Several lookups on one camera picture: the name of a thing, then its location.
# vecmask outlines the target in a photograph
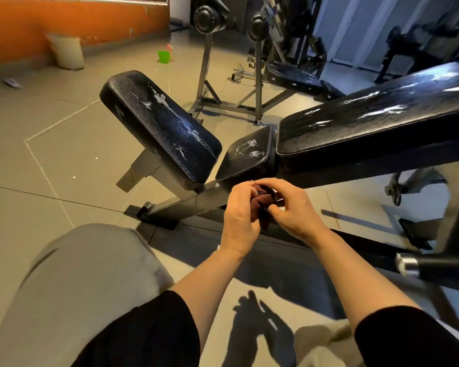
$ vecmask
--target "black shirt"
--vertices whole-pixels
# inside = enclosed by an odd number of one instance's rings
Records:
[[[355,330],[367,367],[459,366],[459,340],[420,309],[396,306],[363,319]],[[184,300],[165,291],[113,321],[72,367],[198,366],[199,333]]]

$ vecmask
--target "white bucket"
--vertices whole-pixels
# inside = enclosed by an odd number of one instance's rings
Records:
[[[46,38],[51,43],[58,66],[71,70],[85,68],[79,37],[47,34]]]

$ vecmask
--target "white wall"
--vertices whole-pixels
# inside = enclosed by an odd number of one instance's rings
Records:
[[[170,17],[190,23],[190,0],[170,0]]]

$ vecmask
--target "beige pants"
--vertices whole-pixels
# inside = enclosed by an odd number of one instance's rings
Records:
[[[0,367],[69,367],[109,323],[173,285],[135,230],[76,228],[38,256],[0,325]]]

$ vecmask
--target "hand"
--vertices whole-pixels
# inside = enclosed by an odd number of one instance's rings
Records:
[[[266,185],[277,191],[277,198],[284,198],[285,211],[275,204],[270,205],[268,211],[275,221],[292,236],[312,246],[318,235],[329,231],[303,189],[277,178],[260,179],[255,184]]]
[[[233,249],[243,256],[250,252],[260,234],[260,222],[250,220],[250,200],[257,197],[254,181],[235,185],[229,194],[221,248]]]

